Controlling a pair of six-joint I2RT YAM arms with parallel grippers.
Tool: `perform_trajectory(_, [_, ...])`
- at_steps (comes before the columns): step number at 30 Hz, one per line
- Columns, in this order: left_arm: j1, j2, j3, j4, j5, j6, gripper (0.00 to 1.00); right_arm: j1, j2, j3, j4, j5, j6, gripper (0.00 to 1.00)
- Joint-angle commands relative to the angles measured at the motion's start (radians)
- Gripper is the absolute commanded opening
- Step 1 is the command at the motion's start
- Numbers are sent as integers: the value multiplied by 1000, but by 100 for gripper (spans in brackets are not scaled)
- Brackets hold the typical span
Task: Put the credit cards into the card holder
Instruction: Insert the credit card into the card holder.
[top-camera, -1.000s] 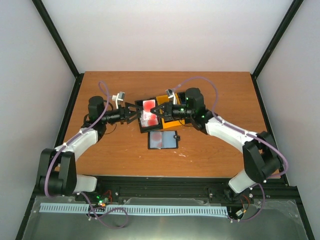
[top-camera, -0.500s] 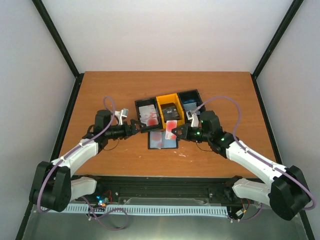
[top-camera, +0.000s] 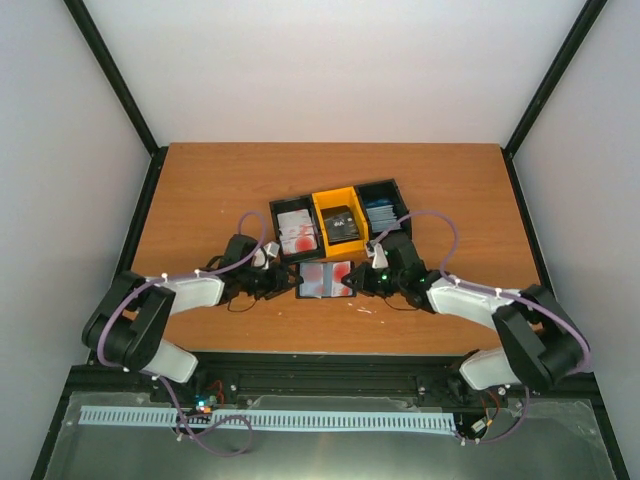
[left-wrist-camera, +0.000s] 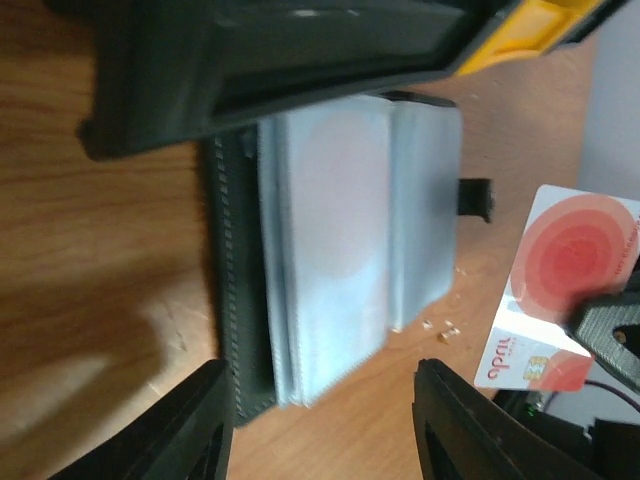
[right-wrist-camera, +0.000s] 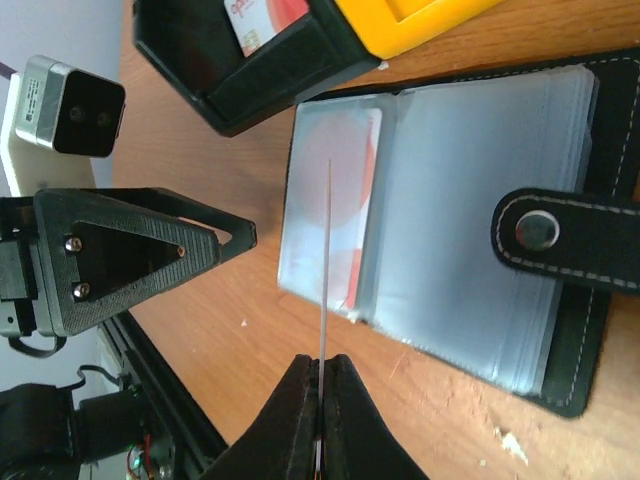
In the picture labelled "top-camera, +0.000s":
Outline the red circle white card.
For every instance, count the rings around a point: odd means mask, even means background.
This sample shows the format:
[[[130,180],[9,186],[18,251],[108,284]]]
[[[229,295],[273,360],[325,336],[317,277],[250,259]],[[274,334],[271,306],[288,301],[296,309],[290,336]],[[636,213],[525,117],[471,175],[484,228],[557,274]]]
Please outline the red circle white card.
[[[304,263],[300,265],[303,283],[300,295],[309,298],[322,298],[324,295],[324,266],[321,263]]]

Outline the black leather card holder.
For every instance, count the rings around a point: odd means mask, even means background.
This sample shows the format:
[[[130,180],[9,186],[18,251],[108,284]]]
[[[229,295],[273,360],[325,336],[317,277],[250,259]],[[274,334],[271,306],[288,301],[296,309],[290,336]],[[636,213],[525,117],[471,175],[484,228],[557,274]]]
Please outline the black leather card holder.
[[[321,263],[324,266],[324,295],[322,298],[309,298],[309,297],[302,297],[300,295],[300,285],[303,283],[303,278],[300,275],[300,265],[304,264],[304,263]],[[297,267],[297,273],[298,275],[302,278],[302,283],[300,285],[297,286],[296,288],[296,297],[298,299],[334,299],[334,297],[331,296],[331,281],[332,281],[332,265],[335,262],[302,262],[298,265]],[[349,297],[338,297],[338,298],[350,298],[350,297],[355,297],[356,294],[352,291],[352,295]]]

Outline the dark card stack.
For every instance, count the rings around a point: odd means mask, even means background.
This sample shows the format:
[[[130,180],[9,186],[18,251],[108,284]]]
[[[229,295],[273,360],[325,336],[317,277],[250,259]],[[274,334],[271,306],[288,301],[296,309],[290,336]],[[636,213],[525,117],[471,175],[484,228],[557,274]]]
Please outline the dark card stack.
[[[321,217],[329,245],[336,245],[360,239],[359,227],[352,210],[346,206],[336,206],[321,210]]]

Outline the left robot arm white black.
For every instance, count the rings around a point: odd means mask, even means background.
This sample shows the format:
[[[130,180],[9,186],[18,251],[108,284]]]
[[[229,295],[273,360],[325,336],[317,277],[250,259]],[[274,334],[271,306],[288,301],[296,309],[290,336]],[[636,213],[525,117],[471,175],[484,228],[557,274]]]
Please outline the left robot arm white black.
[[[82,343],[101,364],[173,381],[186,402],[201,400],[208,378],[195,354],[164,339],[169,318],[178,313],[227,305],[239,294],[270,300],[302,284],[294,269],[276,260],[279,245],[235,234],[222,255],[194,272],[151,278],[125,271],[87,321]]]

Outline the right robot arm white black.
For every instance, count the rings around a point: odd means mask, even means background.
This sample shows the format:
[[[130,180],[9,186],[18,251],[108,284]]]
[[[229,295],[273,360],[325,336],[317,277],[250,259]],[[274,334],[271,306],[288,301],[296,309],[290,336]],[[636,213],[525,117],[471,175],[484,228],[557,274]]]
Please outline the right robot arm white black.
[[[503,290],[430,269],[404,233],[385,237],[370,252],[371,260],[342,279],[356,293],[400,295],[412,309],[452,315],[497,333],[499,347],[472,352],[456,366],[467,388],[522,385],[545,392],[588,363],[588,342],[545,287]]]

